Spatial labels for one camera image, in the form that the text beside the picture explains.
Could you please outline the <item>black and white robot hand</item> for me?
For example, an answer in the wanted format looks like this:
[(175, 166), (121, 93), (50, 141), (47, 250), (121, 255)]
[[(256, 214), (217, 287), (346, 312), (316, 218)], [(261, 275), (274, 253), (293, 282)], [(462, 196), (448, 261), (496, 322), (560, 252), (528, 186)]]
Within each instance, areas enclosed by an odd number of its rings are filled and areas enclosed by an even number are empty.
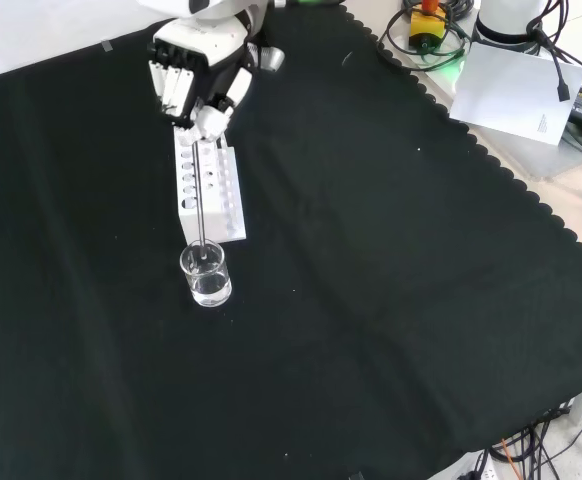
[(183, 146), (220, 138), (253, 80), (248, 30), (238, 17), (175, 19), (149, 45), (159, 112)]

